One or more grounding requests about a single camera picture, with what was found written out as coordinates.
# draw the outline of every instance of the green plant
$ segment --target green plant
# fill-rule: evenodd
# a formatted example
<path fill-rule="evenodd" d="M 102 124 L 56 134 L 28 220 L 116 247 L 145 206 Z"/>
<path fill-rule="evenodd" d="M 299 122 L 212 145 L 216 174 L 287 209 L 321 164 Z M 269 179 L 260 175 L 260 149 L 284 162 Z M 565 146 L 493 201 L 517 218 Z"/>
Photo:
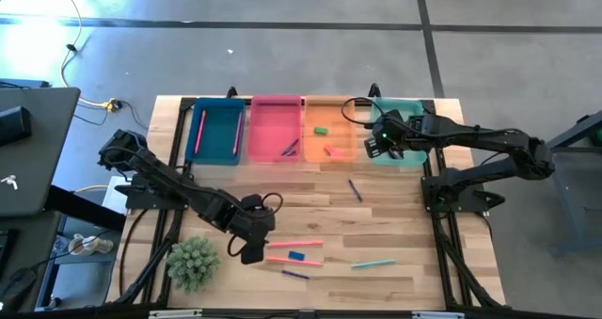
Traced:
<path fill-rule="evenodd" d="M 177 288 L 187 294 L 205 286 L 220 264 L 217 252 L 206 238 L 192 237 L 183 243 L 174 244 L 167 257 L 167 273 L 176 281 Z"/>

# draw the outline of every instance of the pink stick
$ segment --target pink stick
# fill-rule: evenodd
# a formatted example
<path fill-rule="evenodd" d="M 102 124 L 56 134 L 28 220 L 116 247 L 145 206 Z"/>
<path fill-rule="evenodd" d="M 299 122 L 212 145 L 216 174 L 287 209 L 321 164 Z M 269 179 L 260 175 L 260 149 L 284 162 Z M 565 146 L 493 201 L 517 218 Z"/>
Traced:
<path fill-rule="evenodd" d="M 203 124 L 205 123 L 205 110 L 200 116 L 200 126 L 198 127 L 197 146 L 195 146 L 195 154 L 198 153 L 198 145 L 200 145 L 200 135 L 203 133 Z"/>
<path fill-rule="evenodd" d="M 236 128 L 236 137 L 234 138 L 234 151 L 233 153 L 236 154 L 236 148 L 238 147 L 238 136 L 241 133 L 241 120 L 243 118 L 243 112 L 241 112 L 238 115 L 238 127 Z"/>
<path fill-rule="evenodd" d="M 296 263 L 296 264 L 303 264 L 303 265 L 307 265 L 307 266 L 322 266 L 322 263 L 320 263 L 320 262 L 297 261 L 294 259 L 279 258 L 279 257 L 266 257 L 265 260 L 267 262 Z"/>
<path fill-rule="evenodd" d="M 298 246 L 321 246 L 324 244 L 324 240 L 310 240 L 301 242 L 285 242 L 285 243 L 271 243 L 268 247 L 298 247 Z"/>

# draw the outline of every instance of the wooden table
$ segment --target wooden table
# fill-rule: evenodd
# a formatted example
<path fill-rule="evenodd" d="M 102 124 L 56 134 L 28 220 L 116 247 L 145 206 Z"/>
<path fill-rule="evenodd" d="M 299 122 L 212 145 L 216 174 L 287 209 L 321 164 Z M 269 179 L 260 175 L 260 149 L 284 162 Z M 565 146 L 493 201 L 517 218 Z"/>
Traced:
<path fill-rule="evenodd" d="M 176 127 L 181 96 L 157 97 L 150 130 L 149 148 L 167 162 Z M 436 113 L 463 122 L 460 103 L 438 99 Z M 370 108 L 358 107 L 356 118 L 367 119 Z M 179 164 L 183 162 L 190 119 L 182 137 Z M 170 308 L 331 309 L 331 310 L 441 310 L 444 309 L 430 217 L 420 195 L 422 166 L 413 168 L 377 166 L 363 150 L 368 131 L 357 127 L 357 160 L 353 164 L 282 163 L 254 164 L 243 150 L 240 165 L 193 166 L 197 183 L 221 187 L 238 198 L 252 193 L 277 191 L 285 204 L 277 214 L 277 228 L 270 241 L 323 239 L 323 247 L 299 248 L 306 259 L 323 267 L 287 268 L 311 276 L 311 280 L 287 277 L 280 263 L 242 265 L 226 253 L 229 235 L 216 231 L 197 215 L 184 213 L 180 241 L 205 236 L 214 243 L 222 259 L 216 278 L 207 288 L 192 295 L 172 288 Z M 248 133 L 245 134 L 244 146 Z M 470 150 L 445 149 L 448 167 L 472 167 Z M 431 161 L 436 174 L 436 164 Z M 364 202 L 350 189 L 351 178 Z M 136 213 L 128 216 L 121 242 Z M 147 262 L 151 251 L 157 211 L 148 211 L 132 235 L 125 258 L 127 287 Z M 475 215 L 458 214 L 462 246 L 468 267 L 497 301 L 504 297 L 489 230 Z M 286 257 L 290 248 L 266 249 L 266 255 Z M 394 265 L 352 270 L 351 263 L 395 259 Z M 152 301 L 161 287 L 165 266 L 157 269 Z M 460 299 L 455 269 L 450 270 L 454 294 Z M 108 301 L 119 295 L 119 261 L 113 270 Z"/>

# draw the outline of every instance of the blue tray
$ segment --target blue tray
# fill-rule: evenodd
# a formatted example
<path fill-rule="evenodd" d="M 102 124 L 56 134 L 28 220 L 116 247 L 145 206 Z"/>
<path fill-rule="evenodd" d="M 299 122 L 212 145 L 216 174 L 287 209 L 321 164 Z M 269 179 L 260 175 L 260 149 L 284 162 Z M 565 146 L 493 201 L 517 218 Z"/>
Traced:
<path fill-rule="evenodd" d="M 422 103 L 420 101 L 410 101 L 401 99 L 381 99 L 374 100 L 385 112 L 397 109 L 399 113 L 407 121 L 409 116 L 422 115 Z M 376 107 L 372 106 L 370 113 L 370 121 L 375 121 L 380 117 L 380 112 Z M 372 159 L 372 162 L 377 165 L 395 165 L 414 167 L 419 166 L 426 160 L 426 152 L 424 151 L 404 151 L 404 159 L 392 159 L 386 153 L 381 154 Z"/>
<path fill-rule="evenodd" d="M 205 111 L 205 121 L 195 153 L 202 111 Z M 245 130 L 245 111 L 245 101 L 242 99 L 198 98 L 186 145 L 186 159 L 195 164 L 238 165 Z M 236 140 L 239 119 L 240 132 Z"/>

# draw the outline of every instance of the gray floor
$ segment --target gray floor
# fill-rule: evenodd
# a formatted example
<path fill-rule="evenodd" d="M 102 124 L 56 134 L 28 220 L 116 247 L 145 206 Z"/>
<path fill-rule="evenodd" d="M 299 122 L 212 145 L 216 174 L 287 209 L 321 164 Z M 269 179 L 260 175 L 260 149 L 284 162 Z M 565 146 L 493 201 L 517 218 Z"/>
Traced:
<path fill-rule="evenodd" d="M 86 17 L 96 18 L 420 22 L 417 0 L 76 1 Z M 427 0 L 427 5 L 434 24 L 602 24 L 599 0 Z M 2 0 L 0 12 L 73 16 L 68 0 Z M 0 25 L 0 77 L 59 86 L 63 45 L 75 30 L 43 17 Z M 602 34 L 434 33 L 434 39 L 445 96 L 461 99 L 467 123 L 519 127 L 550 139 L 602 107 Z M 364 95 L 377 82 L 391 97 L 434 96 L 418 31 L 90 27 L 84 40 L 66 71 L 68 81 L 92 100 L 129 101 L 145 122 L 158 94 L 225 94 L 232 85 L 248 94 Z M 102 118 L 96 111 L 77 113 Z M 127 111 L 109 116 L 102 127 L 75 120 L 55 183 L 69 189 L 107 183 L 111 173 L 96 166 L 97 150 L 117 128 L 142 131 Z M 475 161 L 486 155 L 474 152 Z M 599 317 L 602 250 L 563 258 L 549 253 L 567 240 L 551 181 L 511 179 L 487 188 L 507 197 L 491 222 L 508 304 Z"/>

